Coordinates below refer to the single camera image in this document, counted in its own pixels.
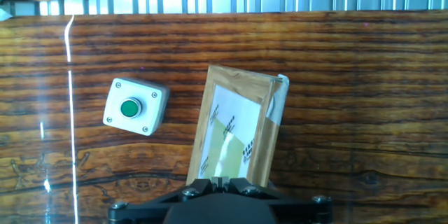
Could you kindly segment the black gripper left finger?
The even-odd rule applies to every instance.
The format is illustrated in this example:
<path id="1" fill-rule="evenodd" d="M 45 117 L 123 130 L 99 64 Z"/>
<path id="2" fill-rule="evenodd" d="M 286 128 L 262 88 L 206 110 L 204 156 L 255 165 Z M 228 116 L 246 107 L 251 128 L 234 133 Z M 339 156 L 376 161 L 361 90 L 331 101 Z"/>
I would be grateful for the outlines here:
<path id="1" fill-rule="evenodd" d="M 190 185 L 142 204 L 113 203 L 108 209 L 108 223 L 162 223 L 172 207 L 216 193 L 220 184 L 220 177 L 195 179 Z"/>

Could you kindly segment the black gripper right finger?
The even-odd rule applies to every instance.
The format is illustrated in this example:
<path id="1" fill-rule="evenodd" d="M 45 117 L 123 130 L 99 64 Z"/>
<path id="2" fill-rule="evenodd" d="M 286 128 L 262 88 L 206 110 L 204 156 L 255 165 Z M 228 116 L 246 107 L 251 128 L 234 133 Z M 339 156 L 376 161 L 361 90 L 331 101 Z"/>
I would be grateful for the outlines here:
<path id="1" fill-rule="evenodd" d="M 250 223 L 332 223 L 333 201 L 324 195 L 297 199 L 272 188 L 250 183 L 246 178 L 220 178 L 224 207 Z"/>

